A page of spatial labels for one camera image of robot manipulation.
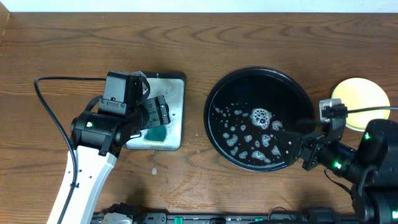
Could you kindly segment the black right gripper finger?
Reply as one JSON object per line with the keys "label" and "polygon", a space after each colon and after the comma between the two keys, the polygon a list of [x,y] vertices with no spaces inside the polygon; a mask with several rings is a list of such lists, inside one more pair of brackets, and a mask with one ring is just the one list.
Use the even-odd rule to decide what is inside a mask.
{"label": "black right gripper finger", "polygon": [[326,122],[317,121],[312,119],[298,119],[296,122],[297,126],[324,126]]}
{"label": "black right gripper finger", "polygon": [[276,131],[275,139],[286,166],[293,165],[299,158],[303,134],[290,131]]}

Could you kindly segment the green scrubbing sponge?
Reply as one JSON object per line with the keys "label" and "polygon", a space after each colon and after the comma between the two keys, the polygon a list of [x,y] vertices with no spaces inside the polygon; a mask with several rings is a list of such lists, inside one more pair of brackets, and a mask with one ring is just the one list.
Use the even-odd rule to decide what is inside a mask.
{"label": "green scrubbing sponge", "polygon": [[144,141],[148,143],[163,143],[167,137],[167,129],[165,126],[148,129]]}

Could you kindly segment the yellow plate with red stain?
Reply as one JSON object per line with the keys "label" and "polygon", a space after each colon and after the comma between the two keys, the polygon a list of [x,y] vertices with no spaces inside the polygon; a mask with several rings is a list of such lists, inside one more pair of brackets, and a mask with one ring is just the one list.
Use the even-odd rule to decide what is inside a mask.
{"label": "yellow plate with red stain", "polygon": [[[332,91],[333,99],[340,99],[348,110],[358,110],[378,106],[390,107],[386,92],[376,83],[365,78],[349,78],[339,83]],[[389,110],[364,111],[350,113],[346,127],[363,132],[373,119],[388,119]]]}

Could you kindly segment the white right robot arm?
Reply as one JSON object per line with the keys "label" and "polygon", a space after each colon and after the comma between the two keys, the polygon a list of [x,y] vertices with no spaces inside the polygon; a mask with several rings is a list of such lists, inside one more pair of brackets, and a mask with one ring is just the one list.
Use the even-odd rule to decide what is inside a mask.
{"label": "white right robot arm", "polygon": [[301,158],[305,170],[322,165],[351,182],[348,193],[361,222],[397,223],[397,123],[370,121],[356,149],[342,142],[344,128],[343,119],[334,119],[323,131],[274,136],[287,165]]}

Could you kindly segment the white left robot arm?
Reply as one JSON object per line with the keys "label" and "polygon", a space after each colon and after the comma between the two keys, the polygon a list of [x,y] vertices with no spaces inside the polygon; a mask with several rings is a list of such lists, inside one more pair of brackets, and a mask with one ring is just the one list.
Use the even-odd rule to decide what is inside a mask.
{"label": "white left robot arm", "polygon": [[104,94],[71,124],[67,166],[49,223],[89,223],[122,148],[176,150],[181,144],[183,96]]}

